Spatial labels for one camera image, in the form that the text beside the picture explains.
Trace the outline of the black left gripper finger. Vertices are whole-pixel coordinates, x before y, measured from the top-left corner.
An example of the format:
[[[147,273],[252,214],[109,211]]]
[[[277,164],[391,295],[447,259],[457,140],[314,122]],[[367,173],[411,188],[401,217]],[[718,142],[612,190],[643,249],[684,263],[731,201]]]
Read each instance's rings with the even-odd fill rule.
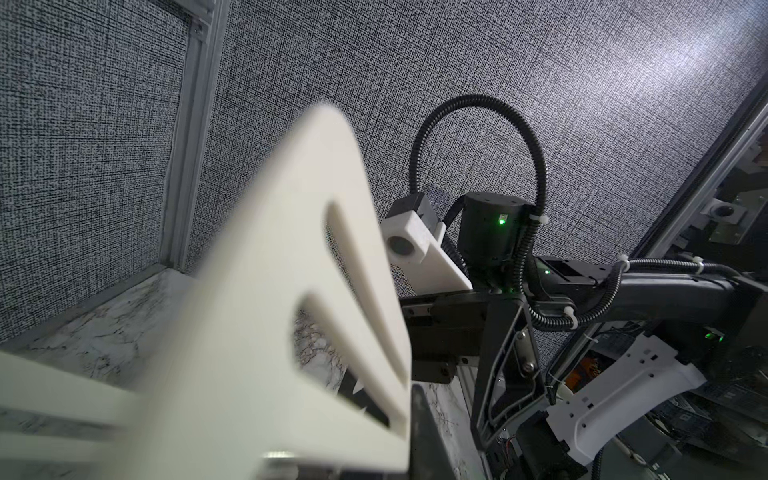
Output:
[[[450,459],[420,385],[411,389],[411,440],[408,478],[454,480]]]

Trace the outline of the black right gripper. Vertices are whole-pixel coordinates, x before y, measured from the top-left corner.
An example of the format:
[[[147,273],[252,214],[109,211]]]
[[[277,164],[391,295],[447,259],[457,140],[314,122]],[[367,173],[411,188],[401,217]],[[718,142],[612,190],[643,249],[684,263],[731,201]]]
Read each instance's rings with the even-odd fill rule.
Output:
[[[528,302],[518,293],[449,292],[400,301],[412,347],[412,379],[449,383],[477,359],[470,428],[487,449],[506,424],[543,395]]]

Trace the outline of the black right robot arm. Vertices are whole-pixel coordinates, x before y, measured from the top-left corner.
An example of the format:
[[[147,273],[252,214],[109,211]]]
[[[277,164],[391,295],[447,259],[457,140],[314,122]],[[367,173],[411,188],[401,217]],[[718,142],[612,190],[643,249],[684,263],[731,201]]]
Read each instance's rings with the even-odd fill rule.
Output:
[[[470,404],[475,446],[517,421],[521,474],[575,479],[616,434],[668,399],[767,363],[767,288],[700,258],[621,258],[611,266],[536,257],[534,204],[474,192],[438,218],[422,193],[382,222],[390,260],[414,296],[402,301],[414,376],[449,382],[477,361]],[[635,321],[627,351],[573,397],[556,391],[570,360],[544,363],[536,331],[596,342],[601,325]]]

